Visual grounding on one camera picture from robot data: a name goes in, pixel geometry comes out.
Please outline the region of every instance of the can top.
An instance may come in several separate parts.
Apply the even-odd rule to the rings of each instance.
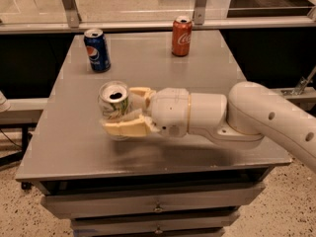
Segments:
[[[128,97],[128,88],[120,81],[112,81],[101,87],[99,96],[107,103],[119,103]]]
[[[179,16],[176,21],[178,23],[189,23],[191,21],[191,18],[189,16]]]
[[[85,37],[87,38],[97,38],[103,34],[101,29],[90,29],[85,32]]]

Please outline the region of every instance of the red soda can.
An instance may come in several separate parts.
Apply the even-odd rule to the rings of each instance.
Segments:
[[[188,16],[179,16],[173,24],[172,53],[186,56],[190,50],[192,20]]]

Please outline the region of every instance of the cable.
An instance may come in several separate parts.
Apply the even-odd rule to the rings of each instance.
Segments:
[[[15,146],[17,146],[17,147],[19,147],[19,148],[22,148],[22,146],[18,145],[18,144],[15,143],[11,138],[9,138],[9,137],[7,136],[7,134],[3,132],[2,129],[0,129],[0,132],[1,132],[12,144],[14,144]]]

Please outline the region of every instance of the metal post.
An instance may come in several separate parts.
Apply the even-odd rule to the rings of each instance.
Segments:
[[[78,28],[80,24],[80,15],[78,13],[75,0],[62,0],[63,7],[66,11],[68,26],[70,28]]]
[[[196,25],[202,25],[205,21],[205,7],[207,0],[196,0],[194,11],[194,22]]]

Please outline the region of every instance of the gray tabletop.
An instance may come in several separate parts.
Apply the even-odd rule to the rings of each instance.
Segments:
[[[94,73],[75,37],[17,172],[19,181],[71,180],[282,165],[288,153],[265,138],[253,150],[228,150],[187,135],[112,141],[100,126],[100,87],[112,80],[156,90],[228,94],[245,80],[219,31],[195,31],[190,54],[171,54],[171,33],[107,35],[111,70]]]

